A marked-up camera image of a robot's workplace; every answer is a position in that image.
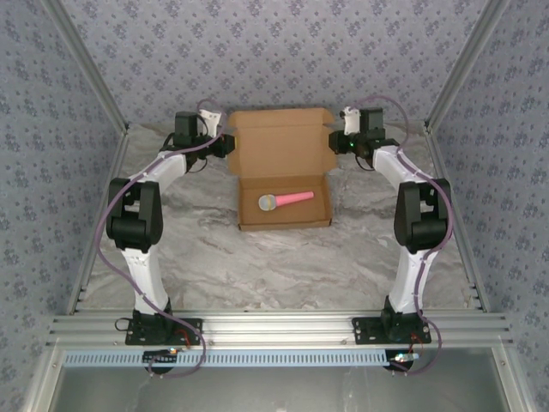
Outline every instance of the blue floral wallpaper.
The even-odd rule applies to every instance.
[[[117,146],[39,0],[0,5],[0,410],[19,410],[63,313]]]
[[[549,3],[513,0],[437,131],[494,311],[549,410]]]
[[[149,123],[205,96],[340,110],[372,93],[423,119],[485,0],[63,3],[124,117]]]

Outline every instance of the cardboard box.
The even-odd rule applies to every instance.
[[[242,230],[326,227],[332,221],[325,173],[336,167],[328,146],[334,117],[326,109],[234,112],[229,125],[236,148],[229,170],[238,175],[238,225]],[[264,212],[259,197],[313,191],[314,198]]]

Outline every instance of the microphone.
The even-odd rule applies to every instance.
[[[303,202],[304,200],[312,199],[315,193],[312,191],[302,191],[300,193],[291,193],[288,195],[263,195],[259,197],[259,209],[269,212],[275,210],[279,206],[285,204]]]

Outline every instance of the gray marble floor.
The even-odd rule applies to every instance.
[[[132,125],[121,176],[146,166],[172,125]],[[398,126],[388,137],[402,141]],[[432,173],[424,137],[415,134],[407,155]],[[237,178],[226,162],[176,181],[162,196],[164,234],[160,267],[175,308],[379,309],[391,289],[399,246],[393,235],[396,195],[378,173],[339,156],[329,173],[331,227],[243,233],[237,228]],[[102,249],[127,270],[106,236]],[[81,307],[130,308],[124,279],[96,259]],[[425,288],[425,306],[469,307],[471,298],[455,241],[437,257]]]

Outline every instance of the purple cable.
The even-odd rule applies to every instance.
[[[203,99],[203,100],[200,100],[198,102],[198,104],[196,105],[196,111],[199,112],[200,111],[200,108],[201,106],[204,104],[204,103],[210,103],[214,106],[216,106],[216,108],[220,111],[221,113],[221,117],[222,118],[226,118],[226,114],[225,112],[221,109],[220,105],[215,101],[215,100],[212,100],[212,99]],[[149,305],[155,312],[157,312],[158,314],[162,315],[164,318],[167,318],[167,319],[170,319],[171,321],[173,322],[176,322],[178,324],[181,324],[182,326],[184,326],[185,328],[189,329],[191,332],[193,332],[195,335],[198,336],[198,338],[200,339],[200,344],[202,345],[202,355],[200,357],[200,360],[198,361],[198,363],[193,366],[191,369],[189,369],[188,371],[185,371],[185,372],[182,372],[182,373],[170,373],[169,375],[160,375],[162,378],[167,378],[167,379],[171,379],[171,378],[182,378],[183,376],[188,376],[188,375],[191,375],[192,373],[196,372],[198,369],[200,369],[200,367],[202,366],[202,364],[204,363],[204,361],[206,360],[206,341],[204,340],[204,336],[202,336],[202,333],[200,333],[200,331],[198,329],[196,329],[192,324],[189,324],[188,322],[185,322],[184,320],[182,319],[178,319],[174,316],[172,316],[170,313],[166,313],[164,312],[162,309],[160,309],[159,307],[157,307],[153,302],[151,302],[147,296],[145,296],[145,294],[141,291],[141,289],[139,288],[139,285],[137,285],[137,283],[131,278],[131,275],[128,275],[127,273],[123,272],[121,269],[117,268],[114,264],[112,264],[111,262],[109,262],[109,260],[106,258],[106,256],[103,254],[103,252],[101,251],[101,247],[100,247],[100,244],[101,244],[101,235],[103,233],[103,230],[105,228],[105,224],[106,224],[106,219],[108,217],[108,215],[111,213],[112,209],[114,208],[115,204],[118,202],[118,200],[120,200],[120,198],[124,195],[124,193],[131,187],[133,186],[139,179],[142,179],[143,177],[145,177],[147,174],[151,173],[160,163],[162,163],[165,159],[169,159],[170,157],[173,157],[173,156],[177,156],[177,155],[184,155],[186,153],[190,153],[190,152],[196,152],[198,150],[201,150],[203,148],[206,148],[207,146],[209,146],[210,144],[212,144],[213,142],[215,142],[217,139],[219,139],[222,135],[223,135],[223,132],[225,131],[225,121],[222,123],[221,127],[220,127],[220,130],[219,132],[217,133],[217,135],[210,141],[208,142],[205,142],[204,144],[201,144],[199,146],[196,146],[194,148],[184,148],[182,150],[177,150],[177,151],[174,151],[174,152],[171,152],[170,154],[167,154],[166,156],[163,156],[163,157],[160,157],[158,158],[156,161],[154,161],[153,163],[151,163],[147,168],[145,168],[145,170],[143,170],[141,173],[139,173],[138,175],[136,175],[132,180],[130,180],[130,182],[128,182],[126,184],[126,186],[124,186],[119,193],[117,193],[115,195],[115,197],[111,200],[111,202],[107,205],[106,207],[106,210],[105,212],[103,213],[103,215],[101,216],[100,218],[100,222],[99,224],[97,225],[97,228],[95,229],[95,236],[94,236],[94,244],[95,244],[95,250],[97,251],[97,255],[100,257],[100,259],[103,261],[103,263],[111,270],[113,270],[115,273],[118,273],[119,275],[121,275],[121,277],[123,277],[126,281],[128,281],[128,283],[131,285],[131,287],[133,289],[135,289],[135,291],[142,297],[143,301]],[[151,375],[153,374],[153,371],[152,371],[152,363],[153,362],[149,362],[148,364],[148,371],[149,373],[151,373]]]
[[[448,196],[443,191],[443,189],[437,184],[437,182],[435,182],[433,179],[431,179],[426,174],[422,173],[416,167],[413,167],[410,164],[408,164],[404,160],[404,158],[402,157],[402,150],[403,150],[404,146],[406,146],[406,144],[408,142],[408,139],[410,138],[410,123],[408,122],[408,116],[407,116],[406,112],[404,111],[402,106],[398,103],[398,101],[396,101],[396,100],[394,100],[394,99],[392,99],[388,96],[383,96],[381,94],[373,94],[371,96],[368,96],[364,99],[361,99],[361,100],[357,101],[354,104],[353,108],[357,108],[360,105],[366,103],[367,101],[372,101],[372,100],[375,100],[375,99],[386,100],[386,101],[392,103],[401,112],[402,117],[404,118],[404,123],[406,124],[406,137],[404,138],[404,142],[402,142],[402,144],[396,150],[396,158],[404,166],[404,168],[406,168],[406,170],[408,170],[410,173],[415,174],[416,176],[419,176],[420,178],[424,179],[427,183],[429,183],[429,185],[431,185],[437,191],[437,193],[440,195],[440,197],[443,199],[444,205],[446,206],[446,209],[448,210],[448,227],[446,228],[446,234],[444,235],[442,241],[438,245],[436,245],[435,247],[430,249],[423,256],[423,258],[421,259],[421,265],[419,267],[418,278],[416,279],[414,287],[413,287],[413,304],[415,305],[415,310],[418,313],[419,318],[423,322],[426,322],[427,324],[431,325],[432,328],[435,330],[435,332],[437,332],[437,352],[435,353],[435,357],[427,365],[425,365],[424,367],[421,367],[417,371],[409,372],[402,365],[399,365],[398,363],[395,363],[395,362],[391,362],[391,365],[393,365],[395,367],[398,367],[403,372],[405,372],[409,375],[418,375],[420,373],[427,372],[429,369],[431,369],[435,365],[435,363],[437,362],[438,356],[440,355],[440,351],[443,347],[443,338],[440,334],[440,329],[434,324],[433,321],[426,318],[425,315],[423,314],[423,311],[419,308],[419,285],[421,284],[421,279],[423,278],[423,275],[425,273],[425,261],[426,261],[426,259],[431,254],[443,249],[446,246],[446,244],[449,242],[449,239],[452,237],[452,231],[453,231],[453,228],[454,228],[454,213],[453,213],[453,209],[452,209],[452,204],[451,204]]]

